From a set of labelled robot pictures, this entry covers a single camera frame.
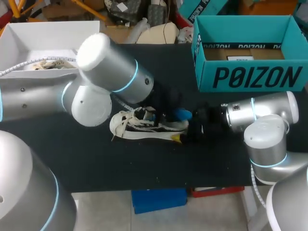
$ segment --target white cable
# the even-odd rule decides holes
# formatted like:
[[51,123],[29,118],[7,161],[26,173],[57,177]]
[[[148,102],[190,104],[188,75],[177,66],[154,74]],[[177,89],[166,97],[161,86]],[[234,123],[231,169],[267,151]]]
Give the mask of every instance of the white cable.
[[15,71],[20,67],[23,67],[23,66],[26,66],[26,65],[29,65],[29,64],[33,64],[33,63],[37,63],[37,62],[40,62],[40,61],[44,61],[44,60],[65,60],[65,61],[69,61],[69,62],[75,62],[76,61],[76,59],[73,59],[73,58],[60,57],[60,56],[48,56],[48,57],[43,57],[43,58],[38,58],[38,59],[32,59],[30,61],[26,61],[26,62],[17,64],[15,66],[12,66],[12,67],[6,69],[5,71],[0,72],[0,77],[4,76],[4,75],[6,75],[6,74],[8,74],[12,71]]
[[124,103],[122,100],[120,100],[118,97],[116,97],[114,94],[111,94],[113,96],[113,98],[115,99],[115,101],[117,101],[121,106],[123,106],[124,108],[126,108],[129,111],[133,111],[134,108],[128,106],[126,103]]
[[258,187],[257,187],[257,183],[256,183],[256,178],[255,178],[255,172],[254,172],[254,168],[252,167],[252,165],[250,166],[251,167],[251,181],[252,181],[252,185],[254,186],[254,189],[255,189],[255,193],[260,201],[260,203],[263,205],[263,207],[266,208],[266,204],[265,202],[263,201],[260,193],[259,193],[259,190],[258,190]]
[[[37,58],[37,59],[32,59],[20,64],[17,64],[15,66],[12,66],[2,72],[0,72],[0,77],[7,75],[8,73],[17,70],[18,68],[21,68],[23,66],[29,65],[29,64],[34,64],[37,62],[41,62],[44,60],[65,60],[65,61],[69,61],[69,62],[75,62],[76,59],[73,58],[67,58],[67,57],[61,57],[61,56],[48,56],[48,57],[42,57],[42,58]],[[124,108],[128,109],[129,111],[133,111],[134,109],[130,106],[128,106],[126,103],[124,103],[122,100],[120,100],[118,97],[116,97],[115,95],[113,95],[115,101],[117,101],[120,105],[122,105]]]

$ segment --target shoelace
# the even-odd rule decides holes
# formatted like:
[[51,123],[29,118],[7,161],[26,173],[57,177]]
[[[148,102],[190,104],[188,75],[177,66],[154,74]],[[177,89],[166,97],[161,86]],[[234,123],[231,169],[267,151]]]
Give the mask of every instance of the shoelace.
[[[138,110],[141,110],[142,108],[139,107],[139,108],[136,108],[135,110],[133,111],[128,111],[128,112],[125,112],[125,111],[120,111],[119,114],[122,116],[122,117],[125,117],[126,119],[125,120],[122,120],[121,122],[119,122],[117,125],[116,125],[116,128],[120,125],[123,124],[123,127],[120,131],[120,134],[121,134],[121,138],[123,137],[124,135],[124,132],[126,130],[126,127],[128,125],[128,123],[135,129],[138,129],[138,130],[143,130],[139,127],[136,127],[136,126],[143,126],[144,124],[154,124],[153,122],[151,121],[148,121],[148,120],[142,120],[142,119],[137,119],[135,117],[135,111],[138,111]],[[152,130],[152,129],[147,129],[147,131],[151,131],[151,132],[157,132],[155,130]]]

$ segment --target red crate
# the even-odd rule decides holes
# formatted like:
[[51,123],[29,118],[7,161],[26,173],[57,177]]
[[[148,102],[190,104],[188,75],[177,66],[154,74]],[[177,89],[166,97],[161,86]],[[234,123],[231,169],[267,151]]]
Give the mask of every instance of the red crate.
[[216,196],[216,195],[222,195],[222,194],[229,194],[229,193],[237,193],[244,191],[245,187],[228,187],[228,188],[222,188],[222,189],[211,189],[211,190],[202,190],[202,191],[195,191],[194,189],[191,189],[191,194],[193,197],[205,197],[205,196]]
[[11,18],[13,16],[13,13],[11,10],[9,10],[7,13],[5,13],[3,16],[0,17],[0,29],[5,27],[7,25]]

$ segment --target white sneaker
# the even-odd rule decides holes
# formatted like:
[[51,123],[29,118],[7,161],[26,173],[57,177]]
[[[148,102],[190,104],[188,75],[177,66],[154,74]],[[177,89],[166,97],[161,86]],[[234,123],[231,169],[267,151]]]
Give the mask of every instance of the white sneaker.
[[157,138],[173,140],[172,136],[186,132],[188,121],[163,122],[154,126],[154,114],[139,107],[133,111],[121,111],[115,114],[111,118],[109,127],[114,136],[124,139]]

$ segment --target white shoelace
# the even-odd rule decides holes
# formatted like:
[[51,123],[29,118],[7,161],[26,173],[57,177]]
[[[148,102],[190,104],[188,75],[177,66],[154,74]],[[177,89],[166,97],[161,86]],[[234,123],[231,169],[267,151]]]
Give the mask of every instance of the white shoelace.
[[154,122],[152,121],[148,121],[148,120],[143,120],[143,119],[137,119],[135,117],[135,111],[138,111],[138,110],[141,110],[142,108],[139,107],[139,108],[136,108],[135,110],[133,111],[128,111],[128,112],[125,112],[125,111],[120,111],[119,114],[122,116],[122,117],[125,117],[126,119],[122,120],[121,122],[119,122],[117,125],[116,125],[116,128],[119,127],[120,125],[123,125],[121,131],[120,131],[120,134],[121,136],[120,137],[123,137],[124,135],[124,132],[126,130],[126,127],[128,126],[128,123],[131,127],[135,128],[136,130],[140,130],[140,131],[151,131],[151,132],[157,132],[155,130],[152,130],[152,129],[149,129],[149,128],[140,128],[138,126],[144,126],[145,124],[150,124],[150,125],[153,125]]

